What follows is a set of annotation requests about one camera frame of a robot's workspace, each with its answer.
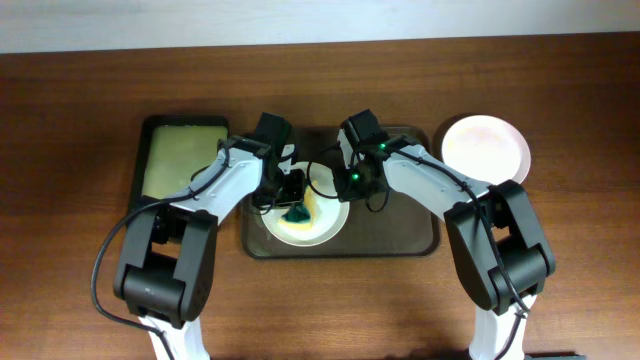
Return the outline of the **green and yellow sponge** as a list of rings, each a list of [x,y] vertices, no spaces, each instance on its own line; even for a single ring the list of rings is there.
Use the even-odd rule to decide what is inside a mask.
[[[278,220],[278,225],[290,230],[309,231],[319,217],[319,205],[313,190],[305,189],[303,200],[292,205]]]

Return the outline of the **cream white plate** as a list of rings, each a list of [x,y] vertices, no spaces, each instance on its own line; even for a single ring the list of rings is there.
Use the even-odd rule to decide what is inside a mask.
[[[273,209],[260,218],[269,233],[281,242],[296,247],[313,247],[320,245],[342,229],[349,214],[350,205],[333,199],[337,192],[333,183],[333,173],[325,165],[314,163],[311,166],[311,184],[307,181],[307,162],[297,163],[292,169],[301,169],[306,176],[306,187],[314,191],[318,205],[319,217],[309,231],[296,231],[278,225],[279,218],[292,206]]]

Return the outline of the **pink plate with yellow stain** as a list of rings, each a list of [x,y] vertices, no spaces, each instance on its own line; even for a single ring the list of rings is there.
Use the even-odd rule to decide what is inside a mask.
[[[522,183],[532,164],[522,133],[491,115],[469,115],[455,121],[443,136],[441,157],[456,171],[494,185],[506,180]]]

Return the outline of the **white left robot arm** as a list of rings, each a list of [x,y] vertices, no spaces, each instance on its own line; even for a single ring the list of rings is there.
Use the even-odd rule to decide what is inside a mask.
[[[220,223],[248,195],[272,210],[302,197],[294,145],[234,136],[184,189],[150,199],[118,224],[126,231],[114,293],[137,316],[158,359],[206,359],[199,316],[213,284]]]

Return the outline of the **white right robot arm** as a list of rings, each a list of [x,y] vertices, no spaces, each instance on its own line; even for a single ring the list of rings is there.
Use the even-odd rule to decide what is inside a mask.
[[[523,359],[527,320],[556,259],[524,188],[461,174],[415,138],[390,136],[370,110],[348,117],[334,170],[342,202],[395,191],[441,219],[457,277],[476,306],[472,359]]]

